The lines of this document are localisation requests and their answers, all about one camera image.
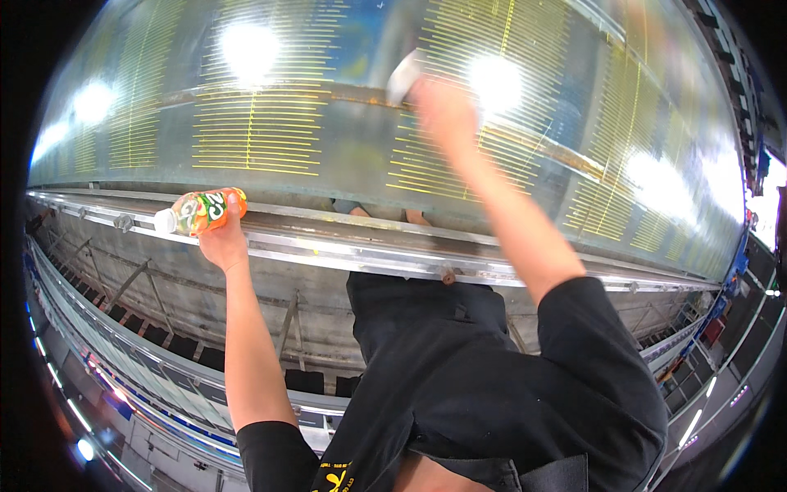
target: plastic bottle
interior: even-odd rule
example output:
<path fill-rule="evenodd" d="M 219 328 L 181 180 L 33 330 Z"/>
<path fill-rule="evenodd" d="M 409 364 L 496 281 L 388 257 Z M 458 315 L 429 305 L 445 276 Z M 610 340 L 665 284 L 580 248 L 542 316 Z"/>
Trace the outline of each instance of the plastic bottle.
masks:
<path fill-rule="evenodd" d="M 156 232 L 194 237 L 205 231 L 220 228 L 227 223 L 227 198 L 238 197 L 240 216 L 246 214 L 246 194 L 240 188 L 221 188 L 210 191 L 192 191 L 172 204 L 172 207 L 156 212 L 153 225 Z"/>

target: t-shirt sleeve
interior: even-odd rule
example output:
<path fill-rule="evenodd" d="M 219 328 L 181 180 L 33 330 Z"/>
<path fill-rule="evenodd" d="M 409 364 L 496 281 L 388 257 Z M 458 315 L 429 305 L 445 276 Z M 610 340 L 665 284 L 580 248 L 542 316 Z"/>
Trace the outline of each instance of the t-shirt sleeve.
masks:
<path fill-rule="evenodd" d="M 666 431 L 653 375 L 598 279 L 571 279 L 544 296 L 538 341 L 542 357 L 654 431 Z"/>
<path fill-rule="evenodd" d="M 308 492 L 320 460 L 300 429 L 287 422 L 255 422 L 236 435 L 252 492 Z"/>

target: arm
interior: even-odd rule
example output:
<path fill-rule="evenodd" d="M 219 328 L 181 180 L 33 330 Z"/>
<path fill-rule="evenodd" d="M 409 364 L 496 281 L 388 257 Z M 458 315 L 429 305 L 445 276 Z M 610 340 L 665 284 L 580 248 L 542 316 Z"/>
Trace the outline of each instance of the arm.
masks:
<path fill-rule="evenodd" d="M 538 305 L 553 287 L 584 276 L 585 267 L 552 221 L 478 152 L 478 120 L 468 94 L 423 78 L 411 94 L 423 130 L 431 133 L 448 162 L 481 198 L 503 254 L 527 285 L 534 303 Z"/>
<path fill-rule="evenodd" d="M 282 369 L 251 282 L 249 252 L 238 203 L 230 195 L 227 224 L 200 236 L 199 247 L 227 277 L 224 381 L 235 432 L 254 422 L 278 420 L 297 427 Z"/>

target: hand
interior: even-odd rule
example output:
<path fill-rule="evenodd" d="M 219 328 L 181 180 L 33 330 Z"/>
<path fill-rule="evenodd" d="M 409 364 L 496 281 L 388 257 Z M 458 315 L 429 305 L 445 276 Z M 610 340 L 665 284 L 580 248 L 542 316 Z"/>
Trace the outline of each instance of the hand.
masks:
<path fill-rule="evenodd" d="M 413 84 L 409 97 L 416 107 L 421 128 L 449 161 L 476 147 L 478 112 L 472 94 L 458 84 L 422 76 Z"/>
<path fill-rule="evenodd" d="M 249 264 L 249 249 L 241 230 L 240 205 L 234 194 L 227 197 L 227 223 L 199 236 L 202 254 L 226 274 L 236 265 Z"/>

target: metal rail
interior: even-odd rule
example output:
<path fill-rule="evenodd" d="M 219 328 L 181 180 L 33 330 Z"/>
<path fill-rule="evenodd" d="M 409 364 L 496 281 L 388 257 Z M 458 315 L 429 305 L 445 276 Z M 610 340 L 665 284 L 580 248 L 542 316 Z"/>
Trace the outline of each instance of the metal rail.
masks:
<path fill-rule="evenodd" d="M 163 208 L 162 202 L 171 203 L 176 198 L 174 195 L 106 193 L 29 191 L 28 197 L 61 213 L 123 232 L 198 244 L 196 238 L 164 234 L 153 228 L 154 213 Z M 445 269 L 450 268 L 460 282 L 524 286 L 491 236 L 280 205 L 251 203 L 249 211 L 244 219 L 244 232 L 252 256 L 421 279 L 441 279 Z M 281 216 L 288 217 L 287 224 L 281 224 Z M 588 275 L 597 277 L 608 291 L 719 288 L 717 283 L 637 264 L 586 254 L 580 258 Z"/>

